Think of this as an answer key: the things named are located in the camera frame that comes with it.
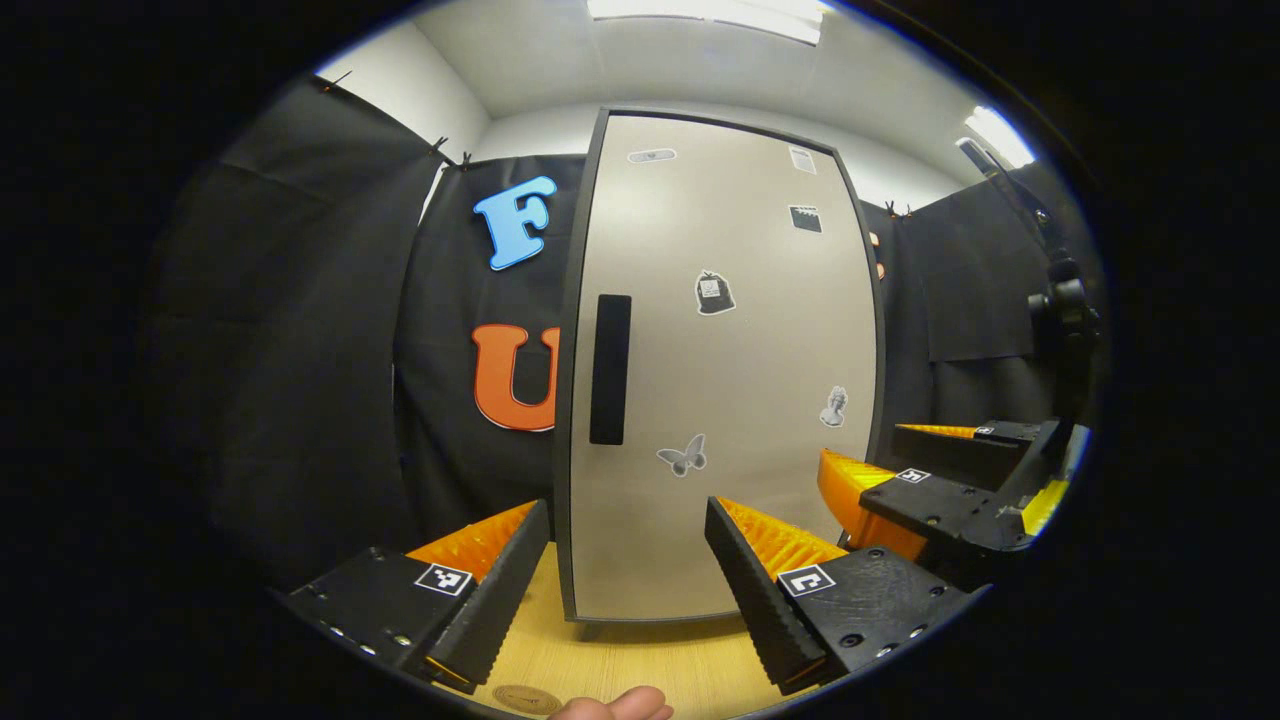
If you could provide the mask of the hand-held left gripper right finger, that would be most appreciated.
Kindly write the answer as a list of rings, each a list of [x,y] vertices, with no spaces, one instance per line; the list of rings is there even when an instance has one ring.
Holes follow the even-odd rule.
[[[719,496],[707,501],[705,539],[765,675],[783,694],[877,671],[987,593],[883,544],[846,551]]]

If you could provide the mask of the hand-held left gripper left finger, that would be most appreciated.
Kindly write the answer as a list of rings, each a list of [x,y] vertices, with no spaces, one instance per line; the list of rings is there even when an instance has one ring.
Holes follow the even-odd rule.
[[[489,680],[549,538],[548,506],[536,500],[407,553],[369,547],[283,603],[390,673],[472,694]]]

